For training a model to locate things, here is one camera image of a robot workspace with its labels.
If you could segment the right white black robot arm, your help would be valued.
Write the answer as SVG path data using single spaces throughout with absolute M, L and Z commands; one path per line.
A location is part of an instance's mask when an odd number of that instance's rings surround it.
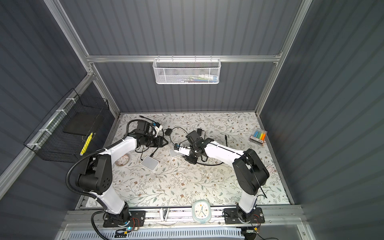
M 237 203 L 237 216 L 243 223 L 248 223 L 254 216 L 257 206 L 258 191 L 262 189 L 270 177 L 270 173 L 258 154 L 248 149 L 240 151 L 223 146 L 213 139 L 203 139 L 196 131 L 186 136 L 189 146 L 175 145 L 174 150 L 185 155 L 187 162 L 197 164 L 199 157 L 207 157 L 221 161 L 233 168 L 242 195 Z

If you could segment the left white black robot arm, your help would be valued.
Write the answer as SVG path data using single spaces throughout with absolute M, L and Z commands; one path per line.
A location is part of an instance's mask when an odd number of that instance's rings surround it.
M 160 135 L 163 132 L 163 126 L 158 122 L 147 118 L 132 120 L 127 124 L 126 134 L 122 139 L 85 159 L 87 164 L 85 170 L 79 174 L 76 186 L 102 205 L 102 212 L 116 225 L 127 225 L 132 217 L 128 204 L 112 187 L 113 164 L 126 153 L 141 146 L 145 149 L 166 146 L 168 141 Z

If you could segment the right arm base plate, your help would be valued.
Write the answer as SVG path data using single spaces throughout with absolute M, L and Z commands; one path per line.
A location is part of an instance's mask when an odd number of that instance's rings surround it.
M 225 208 L 222 212 L 226 224 L 263 224 L 265 217 L 261 208 L 246 213 L 241 208 Z

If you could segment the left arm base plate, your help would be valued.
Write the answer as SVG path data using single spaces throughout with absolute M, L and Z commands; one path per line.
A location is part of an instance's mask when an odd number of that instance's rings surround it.
M 103 216 L 104 228 L 117 228 L 127 225 L 128 227 L 143 227 L 146 219 L 146 211 L 128 211 L 120 215 L 105 213 Z

